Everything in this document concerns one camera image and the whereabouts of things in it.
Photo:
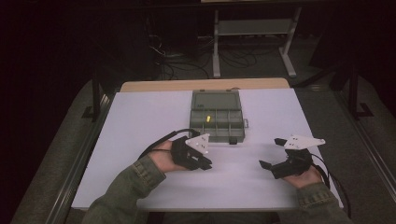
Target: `person's left hand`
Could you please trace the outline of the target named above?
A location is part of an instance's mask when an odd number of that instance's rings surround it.
[[[154,150],[151,151],[148,154],[148,156],[154,161],[155,165],[163,173],[167,173],[171,171],[188,170],[183,166],[174,164],[171,155],[171,148],[172,148],[172,141],[166,140],[161,144],[159,144],[158,146],[154,147],[153,148]]]

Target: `jacket cuff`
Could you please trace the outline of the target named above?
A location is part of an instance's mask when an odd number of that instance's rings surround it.
[[[332,192],[323,183],[311,184],[297,189],[297,199],[302,208],[337,201]]]
[[[132,166],[149,189],[155,189],[166,178],[148,155],[136,161]]]

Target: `white tabletop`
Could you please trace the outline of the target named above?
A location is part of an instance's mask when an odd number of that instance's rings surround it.
[[[138,201],[139,208],[266,211],[297,207],[295,189],[274,179],[259,164],[259,160],[272,164],[286,160],[286,152],[275,145],[275,138],[287,139],[291,134],[312,136],[294,90],[239,93],[243,117],[249,124],[245,141],[236,146],[209,143],[205,156],[212,160],[212,169],[168,173],[158,188]],[[192,91],[117,93],[72,207],[87,209],[147,146],[172,131],[189,128],[191,97]],[[309,150],[320,156],[317,147]],[[332,192],[339,198],[331,184]]]

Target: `sleeve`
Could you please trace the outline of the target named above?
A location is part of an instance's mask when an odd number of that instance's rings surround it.
[[[338,200],[323,183],[297,189],[297,198],[303,223],[353,223],[339,207]]]
[[[106,194],[91,204],[82,223],[134,223],[137,200],[147,197],[164,180],[151,158],[143,157],[114,179]]]

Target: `table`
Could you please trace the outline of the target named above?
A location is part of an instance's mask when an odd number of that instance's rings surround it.
[[[125,83],[110,108],[72,207],[87,209],[148,145],[188,128],[192,90],[230,88],[240,89],[243,115],[249,121],[245,141],[236,146],[209,143],[206,156],[213,161],[212,169],[167,174],[158,188],[138,201],[138,207],[148,211],[296,208],[295,189],[259,165],[259,160],[286,159],[275,138],[293,133],[312,136],[295,92],[283,78]],[[317,147],[309,149],[320,156]],[[339,198],[333,183],[332,192]]]

